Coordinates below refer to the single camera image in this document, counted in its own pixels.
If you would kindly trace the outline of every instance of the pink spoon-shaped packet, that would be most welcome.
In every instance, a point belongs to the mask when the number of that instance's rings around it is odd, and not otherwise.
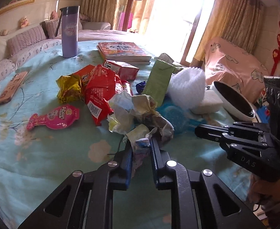
[[[51,129],[63,129],[71,126],[79,119],[79,109],[69,104],[55,108],[46,115],[33,114],[26,129],[32,130],[35,126],[46,125]]]

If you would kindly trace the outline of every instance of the tumbler lid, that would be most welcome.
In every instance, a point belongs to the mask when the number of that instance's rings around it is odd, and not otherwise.
[[[74,15],[79,14],[79,6],[69,6],[69,7],[62,7],[60,9],[62,15]]]

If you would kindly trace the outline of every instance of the green paper bag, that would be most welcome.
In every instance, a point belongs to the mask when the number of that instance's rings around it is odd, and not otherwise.
[[[142,94],[150,95],[157,103],[157,107],[162,105],[173,70],[173,65],[159,59],[151,70]]]

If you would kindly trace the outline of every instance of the red and white box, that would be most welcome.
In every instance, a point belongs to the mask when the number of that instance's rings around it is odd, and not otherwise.
[[[105,60],[104,67],[113,70],[121,80],[135,80],[139,68],[125,62]]]

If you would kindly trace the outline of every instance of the pink bedspread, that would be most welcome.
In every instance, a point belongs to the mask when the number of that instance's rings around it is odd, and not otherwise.
[[[207,85],[222,81],[253,103],[264,89],[266,67],[242,48],[216,37],[206,45],[205,75]]]
[[[144,39],[142,35],[137,33],[129,33],[117,30],[79,30],[78,41],[89,41],[89,40],[117,40],[126,42],[135,42],[143,44]]]

